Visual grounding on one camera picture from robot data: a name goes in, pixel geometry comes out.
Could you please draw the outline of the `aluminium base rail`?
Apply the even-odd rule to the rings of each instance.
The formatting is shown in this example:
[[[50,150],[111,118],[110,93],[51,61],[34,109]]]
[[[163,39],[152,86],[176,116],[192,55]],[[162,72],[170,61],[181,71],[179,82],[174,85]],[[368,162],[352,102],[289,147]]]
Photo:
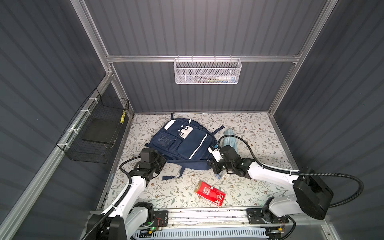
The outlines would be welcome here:
[[[165,229],[185,228],[226,228],[226,227],[280,227],[282,222],[278,220],[275,224],[266,224],[263,220],[257,224],[250,224],[247,207],[224,207],[224,208],[186,208],[166,209],[168,216],[162,218],[160,223],[157,219],[151,221],[152,227],[164,226]]]

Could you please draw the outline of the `light teal pencil pouch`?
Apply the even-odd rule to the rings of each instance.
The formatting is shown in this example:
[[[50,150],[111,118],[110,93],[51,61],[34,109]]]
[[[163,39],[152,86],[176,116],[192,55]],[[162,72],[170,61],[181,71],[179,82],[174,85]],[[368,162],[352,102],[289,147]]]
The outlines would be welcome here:
[[[233,129],[227,129],[224,132],[224,135],[230,135],[230,137],[225,137],[222,139],[222,146],[231,146],[234,148],[236,153],[239,153],[237,139],[233,137],[235,135]]]

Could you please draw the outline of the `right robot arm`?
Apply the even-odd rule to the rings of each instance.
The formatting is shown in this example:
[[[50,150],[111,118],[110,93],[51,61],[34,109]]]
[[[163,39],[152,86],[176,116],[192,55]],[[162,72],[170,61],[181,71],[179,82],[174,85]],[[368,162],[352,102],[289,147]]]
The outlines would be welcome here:
[[[210,165],[216,174],[227,171],[238,177],[272,183],[292,192],[285,197],[268,198],[262,207],[262,215],[268,223],[273,218],[296,214],[306,214],[313,219],[323,220],[328,209],[355,200],[364,190],[363,181],[352,175],[316,173],[310,168],[305,171],[277,168],[261,163],[254,152],[250,152],[250,158],[242,158],[230,145],[215,145],[208,147],[208,151],[213,155]],[[358,189],[346,199],[332,203],[334,193],[322,177],[349,179],[358,184]]]

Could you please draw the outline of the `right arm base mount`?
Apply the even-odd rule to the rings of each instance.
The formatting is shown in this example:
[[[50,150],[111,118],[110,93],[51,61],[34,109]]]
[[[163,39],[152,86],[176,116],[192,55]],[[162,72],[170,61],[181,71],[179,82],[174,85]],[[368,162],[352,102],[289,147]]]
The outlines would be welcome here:
[[[262,208],[248,208],[246,209],[247,218],[251,225],[256,224],[287,224],[289,219],[287,217],[276,217],[269,210],[264,211]]]

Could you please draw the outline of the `clear pack of pens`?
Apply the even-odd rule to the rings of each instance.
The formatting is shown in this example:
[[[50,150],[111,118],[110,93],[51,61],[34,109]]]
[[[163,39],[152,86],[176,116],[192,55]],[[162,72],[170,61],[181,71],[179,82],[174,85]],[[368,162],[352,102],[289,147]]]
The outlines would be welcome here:
[[[226,171],[221,171],[220,173],[216,174],[216,178],[218,180],[221,180],[225,174],[226,174]]]

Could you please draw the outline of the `red paper box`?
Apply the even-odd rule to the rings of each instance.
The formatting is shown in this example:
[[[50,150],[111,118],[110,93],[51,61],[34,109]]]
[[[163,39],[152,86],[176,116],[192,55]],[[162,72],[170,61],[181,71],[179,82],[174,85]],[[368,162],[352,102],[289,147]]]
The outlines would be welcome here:
[[[226,193],[203,181],[199,181],[195,193],[218,207],[223,206],[226,197]]]

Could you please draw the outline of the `navy blue student backpack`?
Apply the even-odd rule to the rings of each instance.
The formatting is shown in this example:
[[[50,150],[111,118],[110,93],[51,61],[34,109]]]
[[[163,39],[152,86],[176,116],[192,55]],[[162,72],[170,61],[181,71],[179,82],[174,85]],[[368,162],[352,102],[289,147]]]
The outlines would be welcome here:
[[[165,156],[167,163],[181,166],[180,178],[185,169],[210,170],[214,159],[211,150],[218,144],[215,134],[224,129],[219,127],[210,132],[200,123],[185,118],[171,119],[151,138],[145,146],[154,148]]]

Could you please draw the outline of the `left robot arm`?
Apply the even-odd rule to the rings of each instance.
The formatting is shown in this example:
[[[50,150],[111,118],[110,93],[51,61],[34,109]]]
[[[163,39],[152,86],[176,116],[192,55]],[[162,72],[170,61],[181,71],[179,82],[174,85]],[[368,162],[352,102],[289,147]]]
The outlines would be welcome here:
[[[138,228],[154,219],[152,204],[137,202],[166,158],[153,148],[144,148],[137,157],[124,161],[119,170],[128,183],[113,203],[99,215],[92,215],[83,240],[133,240]]]

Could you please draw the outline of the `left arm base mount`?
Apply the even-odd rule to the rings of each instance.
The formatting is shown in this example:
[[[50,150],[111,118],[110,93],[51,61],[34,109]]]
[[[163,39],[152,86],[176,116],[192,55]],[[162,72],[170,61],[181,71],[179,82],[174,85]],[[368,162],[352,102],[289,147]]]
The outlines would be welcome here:
[[[169,211],[154,211],[145,222],[142,222],[140,228],[167,227]]]

